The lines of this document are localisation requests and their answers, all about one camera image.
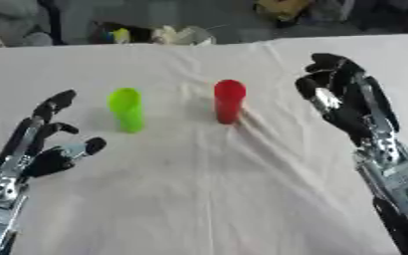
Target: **black fingertip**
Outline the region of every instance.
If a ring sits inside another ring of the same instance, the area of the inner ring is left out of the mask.
[[[305,67],[305,71],[307,71],[308,73],[315,72],[318,69],[319,69],[318,64],[311,64],[311,65]]]
[[[94,155],[101,151],[106,146],[106,141],[100,137],[92,138],[86,142],[86,152],[89,155]]]
[[[296,87],[299,93],[306,100],[310,100],[315,97],[315,90],[317,89],[317,84],[315,81],[309,78],[300,78],[296,81]]]
[[[79,133],[79,129],[76,128],[76,127],[73,127],[71,125],[64,125],[63,131],[71,133],[71,134],[78,134]]]

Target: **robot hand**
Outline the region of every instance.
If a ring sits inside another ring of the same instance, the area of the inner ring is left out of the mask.
[[[95,137],[44,150],[45,140],[56,132],[79,132],[68,124],[51,123],[53,116],[69,107],[75,96],[74,91],[66,91],[41,103],[30,118],[18,125],[0,153],[0,255],[12,250],[16,221],[28,198],[29,178],[68,170],[106,145],[102,138]]]
[[[401,254],[408,255],[408,147],[397,140],[399,122],[363,68],[332,54],[312,59],[297,89],[354,142],[355,167],[374,196],[373,206]]]

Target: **black finger pad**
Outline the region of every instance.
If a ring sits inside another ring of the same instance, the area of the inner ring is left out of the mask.
[[[308,78],[301,78],[296,81],[296,87],[304,99],[310,100],[315,97],[315,90],[317,88],[315,81]]]
[[[92,138],[87,141],[86,152],[89,155],[94,155],[101,151],[106,146],[106,141],[100,137]]]

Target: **wrinkled white cloth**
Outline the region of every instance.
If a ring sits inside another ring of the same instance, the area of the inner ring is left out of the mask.
[[[396,255],[351,159],[294,82],[310,54],[347,56],[381,84],[408,144],[408,35],[232,46],[0,50],[0,149],[47,97],[79,96],[55,120],[107,148],[31,183],[14,254]],[[240,122],[219,125],[213,85],[247,86]],[[146,128],[116,130],[106,97],[142,93]]]

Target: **floor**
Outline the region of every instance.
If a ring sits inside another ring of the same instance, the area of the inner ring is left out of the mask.
[[[195,25],[209,29],[218,44],[248,43],[284,37],[363,34],[348,24],[315,24],[302,19],[297,26],[277,29],[274,22],[252,10],[254,0],[57,0],[63,11],[64,39],[84,44],[93,21],[141,27]]]

